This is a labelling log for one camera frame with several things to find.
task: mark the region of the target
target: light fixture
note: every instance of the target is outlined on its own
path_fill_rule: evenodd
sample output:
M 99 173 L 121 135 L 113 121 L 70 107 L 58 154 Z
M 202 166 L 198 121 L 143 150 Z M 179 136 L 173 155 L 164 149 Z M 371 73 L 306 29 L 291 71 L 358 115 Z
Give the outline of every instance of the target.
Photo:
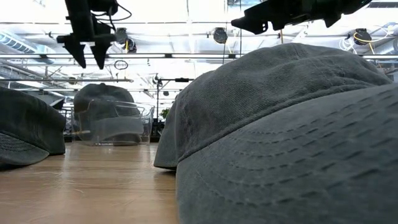
M 136 45 L 136 42 L 132 38 L 126 39 L 123 48 L 126 49 L 127 53 L 129 53 L 129 54 L 137 53 L 137 45 Z
M 214 41 L 219 44 L 225 44 L 228 40 L 228 35 L 225 32 L 225 28 L 217 27 L 213 34 Z
M 364 46 L 372 41 L 371 35 L 366 29 L 356 29 L 354 34 L 354 43 L 356 45 Z

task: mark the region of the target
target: ceiling pipe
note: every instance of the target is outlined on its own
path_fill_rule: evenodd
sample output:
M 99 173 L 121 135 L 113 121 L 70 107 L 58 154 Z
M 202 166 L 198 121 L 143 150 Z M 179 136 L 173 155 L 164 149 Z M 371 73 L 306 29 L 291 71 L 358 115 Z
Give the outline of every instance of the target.
M 8 46 L 11 49 L 18 50 L 23 54 L 49 54 L 55 53 L 54 50 L 50 49 L 45 45 L 33 44 L 32 42 L 28 42 L 23 38 L 15 35 L 13 33 L 7 31 L 0 31 L 0 43 Z M 43 62 L 46 64 L 52 64 L 54 61 L 49 60 L 47 58 L 42 58 L 37 60 L 39 62 Z
M 375 51 L 378 55 L 398 54 L 398 37 L 376 47 Z M 373 52 L 370 50 L 365 54 L 373 54 Z
M 8 68 L 8 67 L 0 67 L 0 80 L 7 80 L 7 79 L 5 79 L 5 78 L 3 78 L 3 77 L 6 77 L 6 78 L 12 78 L 13 80 L 25 80 L 25 76 L 24 75 L 21 75 L 22 74 L 22 72 L 21 73 L 18 73 L 18 72 L 16 72 L 15 70 L 13 70 L 12 68 Z M 17 82 L 19 85 L 21 85 L 21 86 L 28 86 L 29 88 L 35 88 L 35 89 L 39 89 L 39 88 L 52 88 L 52 86 L 47 86 L 47 85 L 44 85 L 44 83 L 40 83 L 40 86 L 30 86 L 28 83 L 24 83 L 24 82 Z M 52 91 L 50 91 L 50 93 L 51 94 L 53 94 L 53 95 L 56 95 L 56 96 L 65 96 L 65 95 L 62 95 L 62 94 L 60 94 L 60 93 L 63 93 L 63 94 L 65 94 L 64 92 L 58 92 L 58 93 L 54 93 L 54 92 L 52 92 Z
M 12 67 L 12 68 L 16 68 L 16 69 L 18 69 L 19 71 L 24 72 L 26 75 L 35 75 L 35 76 L 37 76 L 37 77 L 46 78 L 45 75 L 42 75 L 42 74 L 40 74 L 40 73 L 37 73 L 37 72 L 31 71 L 31 70 L 29 70 L 29 69 L 23 68 L 23 67 L 21 67 L 21 66 L 19 66 L 19 65 L 16 65 L 16 64 L 14 64 L 14 63 L 8 62 L 8 61 L 6 61 L 6 60 L 0 59 L 0 63 L 3 64 L 3 65 L 7 65 L 7 66 L 9 66 L 9 67 Z

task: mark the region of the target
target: cap stitching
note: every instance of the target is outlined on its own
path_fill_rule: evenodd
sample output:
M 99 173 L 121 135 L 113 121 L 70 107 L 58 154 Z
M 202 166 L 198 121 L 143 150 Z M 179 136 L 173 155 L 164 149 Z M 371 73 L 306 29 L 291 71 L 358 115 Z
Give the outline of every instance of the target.
M 24 150 L 11 150 L 11 149 L 4 149 L 4 148 L 1 148 L 0 150 L 2 150 L 2 151 L 11 151 L 11 152 L 25 152 L 25 151 L 29 151 L 29 150 L 33 150 L 34 148 L 31 148 L 31 149 L 24 149 Z
M 277 112 L 277 111 L 280 111 L 280 110 L 282 110 L 282 109 L 285 109 L 285 108 L 288 108 L 288 107 L 290 107 L 290 106 L 297 105 L 297 104 L 299 104 L 299 103 L 302 103 L 302 102 L 306 101 L 306 100 L 303 100 L 303 99 L 302 99 L 302 98 L 304 98 L 304 97 L 308 97 L 309 95 L 314 95 L 314 94 L 319 93 L 319 92 L 321 92 L 321 91 L 331 90 L 331 89 L 333 89 L 333 88 L 339 88 L 339 90 L 340 90 L 340 91 L 338 91 L 338 92 L 336 92 L 336 93 L 334 93 L 334 94 L 337 94 L 337 93 L 344 93 L 344 92 L 350 91 L 350 90 L 341 91 L 341 88 L 342 88 L 342 87 L 352 88 L 352 90 L 359 90 L 359 89 L 363 89 L 363 88 L 368 88 L 368 86 L 364 86 L 364 85 L 351 85 L 351 84 L 350 84 L 350 85 L 332 86 L 332 87 L 329 87 L 329 88 L 327 88 L 327 89 L 321 89 L 321 90 L 317 90 L 317 91 L 312 92 L 312 93 L 308 93 L 308 94 L 306 94 L 306 95 L 299 96 L 299 97 L 294 98 L 294 99 L 292 99 L 292 100 L 290 100 L 290 101 L 288 101 L 288 102 L 278 103 L 278 104 L 276 104 L 276 105 L 274 105 L 274 106 L 271 106 L 270 108 L 267 108 L 267 109 L 258 111 L 256 114 L 252 115 L 251 118 L 254 118 L 254 120 L 253 120 L 253 121 L 250 121 L 249 123 L 248 123 L 248 121 L 243 122 L 244 120 L 239 120 L 239 121 L 237 121 L 237 122 L 234 123 L 234 124 L 230 124 L 228 127 L 224 128 L 223 130 L 221 130 L 221 131 L 219 132 L 219 133 L 223 133 L 222 137 L 220 137 L 220 138 L 215 138 L 215 139 L 210 138 L 211 141 L 209 141 L 209 139 L 207 139 L 207 141 L 209 141 L 209 142 L 206 142 L 206 144 L 201 143 L 201 144 L 199 145 L 200 147 L 195 147 L 195 150 L 186 151 L 185 153 L 183 153 L 183 154 L 181 155 L 181 157 L 179 157 L 179 159 L 178 159 L 177 162 L 180 162 L 180 161 L 184 160 L 185 158 L 191 156 L 191 155 L 194 154 L 195 152 L 199 151 L 200 149 L 203 149 L 205 146 L 202 146 L 202 145 L 206 145 L 206 146 L 207 146 L 207 145 L 209 145 L 209 144 L 212 144 L 212 143 L 214 143 L 215 141 L 217 141 L 217 140 L 219 140 L 219 139 L 221 139 L 221 138 L 223 138 L 223 137 L 225 137 L 225 136 L 227 136 L 227 135 L 229 135 L 229 134 L 235 132 L 237 129 L 242 128 L 242 127 L 245 127 L 245 126 L 247 126 L 248 124 L 253 123 L 253 122 L 255 122 L 255 121 L 257 121 L 257 120 L 259 120 L 259 119 L 261 119 L 261 118 L 263 118 L 263 117 L 265 117 L 265 116 L 268 116 L 268 115 L 273 114 L 273 113 L 275 113 L 275 112 Z M 396 89 L 398 89 L 398 87 L 395 86 L 391 91 L 396 90 Z M 234 126 L 234 125 L 236 126 L 236 125 L 239 124 L 239 123 L 242 123 L 242 124 L 240 124 L 240 125 L 239 125 L 238 127 L 236 127 L 234 130 L 228 131 L 228 129 L 230 129 L 231 126 Z
M 384 92 L 379 93 L 379 94 L 377 94 L 377 95 L 380 96 L 380 95 L 382 95 L 382 94 L 391 92 L 392 90 L 395 90 L 395 89 L 391 89 L 391 90 L 388 90 L 388 91 L 384 91 Z M 343 107 L 340 111 L 331 112 L 331 113 L 327 114 L 325 117 L 329 117 L 329 116 L 332 116 L 332 115 L 334 115 L 334 114 L 337 114 L 338 112 L 341 112 L 341 111 L 343 111 L 343 110 L 347 110 L 347 109 L 351 108 L 352 106 L 354 106 L 354 105 L 356 105 L 356 104 L 358 104 L 358 103 L 362 103 L 362 102 L 364 102 L 364 101 L 366 101 L 366 100 L 370 100 L 371 98 L 372 98 L 372 97 L 367 97 L 367 98 L 364 98 L 364 99 L 362 99 L 362 100 L 359 100 L 359 101 L 357 101 L 357 102 L 355 102 L 355 103 L 349 104 L 349 105 Z M 385 98 L 381 99 L 381 101 L 382 101 L 382 100 L 387 100 L 387 99 L 389 99 L 389 98 L 391 98 L 391 97 L 385 97 Z M 362 106 L 362 107 L 360 107 L 360 109 L 363 110 L 363 109 L 365 109 L 365 108 L 367 108 L 367 107 L 369 107 L 369 106 L 372 106 L 372 104 L 367 104 L 367 105 L 365 105 L 365 106 Z M 314 123 L 317 123 L 317 122 L 319 122 L 319 121 L 321 121 L 321 119 L 318 118 L 318 119 L 315 119 L 315 120 L 311 121 L 310 124 L 314 124 Z M 242 133 L 270 135 L 270 134 L 283 134 L 283 133 L 289 133 L 289 132 L 292 132 L 292 131 L 298 131 L 299 129 L 302 129 L 302 128 L 305 128 L 305 127 L 307 127 L 306 124 L 304 124 L 304 125 L 302 125 L 302 126 L 296 128 L 296 129 L 289 129 L 289 130 L 284 130 L 284 131 L 279 131 L 279 132 L 244 131 L 244 130 L 242 130 L 242 129 L 239 129 L 239 130 L 237 130 L 237 131 L 242 132 Z
M 381 122 L 381 126 L 384 126 L 385 123 L 386 123 L 386 121 L 390 122 L 391 119 L 390 119 L 390 118 L 387 118 L 385 121 Z M 361 136 L 363 136 L 364 134 L 369 134 L 371 131 L 374 131 L 374 129 L 367 129 L 367 130 L 365 130 L 365 131 L 363 131 L 363 132 L 358 133 L 358 134 L 355 135 L 355 136 L 356 136 L 356 137 L 361 137 Z M 324 135 L 324 136 L 321 137 L 321 138 L 325 138 L 325 136 L 327 136 L 326 138 L 328 138 L 328 137 L 330 137 L 330 136 L 332 136 L 332 135 L 331 135 L 331 134 L 326 134 L 326 135 Z M 379 145 L 381 145 L 381 144 L 386 144 L 386 143 L 388 143 L 388 142 L 390 142 L 390 141 L 393 141 L 393 140 L 394 140 L 394 139 L 392 139 L 392 138 L 387 138 L 387 139 L 384 139 L 383 141 L 380 141 L 380 142 L 377 142 L 377 143 L 373 144 L 371 147 L 376 147 L 376 146 L 379 146 Z M 304 144 L 303 146 L 308 145 L 308 144 L 310 144 L 310 143 L 314 143 L 314 142 L 315 142 L 315 140 L 312 140 L 312 141 L 310 141 L 310 142 Z M 335 144 L 334 146 L 332 146 L 330 149 L 335 149 L 335 148 L 337 148 L 337 147 L 341 147 L 342 145 L 347 144 L 347 143 L 348 143 L 348 141 L 341 141 L 341 142 L 338 142 L 337 144 Z M 275 153 L 275 154 L 266 154 L 266 155 L 255 155 L 255 154 L 250 154 L 250 153 L 242 152 L 242 151 L 234 151 L 233 153 L 234 153 L 234 154 L 244 155 L 244 156 L 249 156 L 249 157 L 256 157 L 256 158 L 262 158 L 262 157 L 275 158 L 275 157 L 279 157 L 279 156 L 282 156 L 282 155 L 285 155 L 285 154 L 292 153 L 292 152 L 294 152 L 294 151 L 296 151 L 296 150 L 302 149 L 303 146 L 295 147 L 295 148 L 293 148 L 293 149 L 289 149 L 289 150 L 287 150 L 287 151 L 281 151 L 281 152 L 278 152 L 278 153 Z M 324 153 L 324 152 L 325 152 L 325 151 L 318 151 L 318 152 L 312 154 L 310 157 L 317 157 L 317 156 L 320 156 L 320 154 L 322 154 L 322 153 Z M 354 157 L 354 156 L 358 156 L 358 155 L 361 154 L 362 152 L 363 152 L 363 151 L 356 151 L 356 152 L 350 154 L 349 156 L 345 157 L 343 160 L 351 159 L 351 158 Z M 237 168 L 237 169 L 246 169 L 246 170 L 250 170 L 250 171 L 266 171 L 266 170 L 274 170 L 274 169 L 278 169 L 278 168 L 290 167 L 290 166 L 292 166 L 293 164 L 298 164 L 298 163 L 304 162 L 305 160 L 306 160 L 306 159 L 303 158 L 303 159 L 299 159 L 299 160 L 297 160 L 297 161 L 295 161 L 295 162 L 293 162 L 293 163 L 281 164 L 281 165 L 279 165 L 279 166 L 272 166 L 272 167 L 268 167 L 268 168 L 248 168 L 248 167 L 244 167 L 244 166 L 239 166 L 239 165 L 236 165 L 236 164 L 232 164 L 231 162 L 229 162 L 228 164 L 229 164 L 230 166 L 234 167 L 234 168 Z
M 378 173 L 378 172 L 382 172 L 383 171 L 383 169 L 382 169 L 383 167 L 390 166 L 390 165 L 395 164 L 395 163 L 398 163 L 398 157 L 388 161 L 385 164 L 381 164 L 378 167 L 373 167 L 373 168 L 370 168 L 370 169 L 366 169 L 366 170 L 363 170 L 361 172 L 358 172 L 355 175 L 351 175 L 351 176 L 347 177 L 345 180 L 339 180 L 339 181 L 337 181 L 335 183 L 329 184 L 329 185 L 323 187 L 321 190 L 309 190 L 307 192 L 304 192 L 304 193 L 301 193 L 301 194 L 297 194 L 297 195 L 295 195 L 293 197 L 286 197 L 286 198 L 282 198 L 282 199 L 278 199 L 278 200 L 271 200 L 271 201 L 268 201 L 268 202 L 260 202 L 260 203 L 243 202 L 243 201 L 240 201 L 240 200 L 233 200 L 233 199 L 230 199 L 228 197 L 225 197 L 222 193 L 220 193 L 217 190 L 213 189 L 210 186 L 210 184 L 199 173 L 199 171 L 196 170 L 195 172 L 199 176 L 199 179 L 206 185 L 207 189 L 212 194 L 216 195 L 219 198 L 222 198 L 224 201 L 226 201 L 228 203 L 233 203 L 235 205 L 248 205 L 248 206 L 254 206 L 254 207 L 258 207 L 258 206 L 268 207 L 268 206 L 271 206 L 271 205 L 278 205 L 280 203 L 289 203 L 289 202 L 293 202 L 295 200 L 300 200 L 300 199 L 308 200 L 308 198 L 317 196 L 319 194 L 328 194 L 328 191 L 331 190 L 332 188 L 339 187 L 339 186 L 347 183 L 348 181 L 352 181 L 352 180 L 356 180 L 356 179 L 362 179 L 362 178 L 367 177 L 369 175 L 372 175 L 372 174 L 375 174 L 375 173 Z M 279 183 L 281 183 L 281 182 L 282 183 L 287 183 L 287 182 L 290 182 L 291 180 L 292 180 L 292 178 L 284 179 L 284 180 L 280 180 Z

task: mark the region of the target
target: cable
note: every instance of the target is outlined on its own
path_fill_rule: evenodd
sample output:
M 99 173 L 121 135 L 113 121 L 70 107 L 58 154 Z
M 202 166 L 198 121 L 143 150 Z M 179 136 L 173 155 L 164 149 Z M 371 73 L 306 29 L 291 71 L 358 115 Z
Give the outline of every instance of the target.
M 359 41 L 365 42 L 365 43 L 375 43 L 375 42 L 377 42 L 377 41 L 386 39 L 386 38 L 390 35 L 389 33 L 387 33 L 386 36 L 384 36 L 384 37 L 382 37 L 382 38 L 380 38 L 380 39 L 378 39 L 378 40 L 361 40 L 361 39 L 357 38 L 356 34 L 358 34 L 358 33 L 356 32 L 356 33 L 354 34 L 354 38 L 357 39 L 357 40 L 359 40 Z
M 376 54 L 375 51 L 373 50 L 372 43 L 369 43 L 369 46 L 370 46 L 370 48 L 371 48 L 373 54 Z
M 389 33 L 389 31 L 388 31 L 386 28 L 384 28 L 384 27 L 382 27 L 382 26 L 377 26 L 377 25 L 375 25 L 375 26 L 378 27 L 378 28 L 380 28 L 381 30 L 383 30 L 385 33 L 391 35 L 391 34 Z
M 352 39 L 341 39 L 339 42 L 340 49 L 345 51 L 353 49 L 354 45 L 355 43 Z
M 116 2 L 116 4 L 117 4 L 120 8 L 122 8 L 123 10 L 125 10 L 129 15 L 128 15 L 127 17 L 125 17 L 125 18 L 122 18 L 122 19 L 111 19 L 111 16 L 110 16 L 110 13 L 109 13 L 109 19 L 98 19 L 98 20 L 99 20 L 99 21 L 117 22 L 117 21 L 123 21 L 123 20 L 129 19 L 129 18 L 132 16 L 132 13 L 131 13 L 129 10 L 127 10 L 125 7 L 121 6 L 121 5 L 120 5 L 119 3 L 117 3 L 117 2 Z
M 105 16 L 106 15 L 106 12 L 104 12 L 104 13 L 102 13 L 102 14 L 95 14 L 95 13 L 91 13 L 91 15 L 93 15 L 93 16 Z

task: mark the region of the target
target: ceiling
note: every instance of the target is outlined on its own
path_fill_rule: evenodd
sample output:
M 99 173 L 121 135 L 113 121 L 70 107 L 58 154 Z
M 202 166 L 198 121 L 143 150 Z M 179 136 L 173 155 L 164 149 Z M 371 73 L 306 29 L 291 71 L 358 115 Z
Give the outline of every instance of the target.
M 326 47 L 344 48 L 342 41 L 349 32 L 357 28 L 366 28 L 372 35 L 376 54 L 392 54 L 386 52 L 386 44 L 391 44 L 398 36 L 398 0 L 374 0 L 373 2 L 386 2 L 390 8 L 377 5 L 374 8 L 364 7 L 358 12 L 343 16 L 331 28 L 327 29 L 323 21 L 306 22 L 297 26 L 287 26 L 283 30 L 284 43 L 299 42 L 303 44 L 321 45 Z M 253 35 L 244 30 L 231 26 L 229 21 L 241 17 L 243 10 L 251 7 L 259 0 L 151 0 L 131 1 L 118 0 L 118 3 L 131 11 L 132 17 L 125 21 L 115 22 L 116 27 L 125 27 L 137 45 L 137 53 L 184 53 L 184 54 L 246 54 L 261 47 L 272 47 L 282 43 L 279 31 L 270 28 L 266 33 Z M 55 40 L 58 35 L 72 32 L 70 24 L 65 19 L 67 10 L 64 0 L 13 0 L 0 7 L 0 34 L 1 32 L 13 35 L 23 43 L 33 46 L 34 53 L 67 54 L 61 44 Z M 128 16 L 128 13 L 119 9 L 114 19 Z M 229 39 L 226 45 L 217 44 L 212 37 L 216 27 L 226 28 Z M 357 54 L 373 54 L 369 45 L 354 46 Z M 2 54 L 20 54 L 6 45 L 0 44 Z M 108 50 L 109 54 L 123 53 L 123 50 L 114 45 Z M 35 60 L 8 59 L 17 67 L 32 71 L 51 78 L 84 78 L 108 79 L 128 78 L 133 82 L 112 83 L 130 90 L 133 97 L 142 103 L 154 103 L 152 92 L 150 97 L 144 94 L 143 89 L 154 89 L 152 82 L 155 74 L 160 78 L 196 78 L 204 72 L 214 70 L 228 60 L 195 60 L 195 59 L 131 59 L 126 70 L 115 69 L 115 60 L 108 60 L 106 69 L 100 70 L 93 60 L 88 60 L 88 68 L 82 69 L 74 60 L 57 59 L 52 64 L 40 63 Z M 69 83 L 45 83 L 54 88 L 82 88 L 87 83 L 71 85 Z M 21 87 L 13 83 L 13 88 Z M 161 95 L 163 107 L 168 107 L 173 102 L 179 89 L 186 83 L 170 82 L 164 90 L 170 90 L 169 96 Z

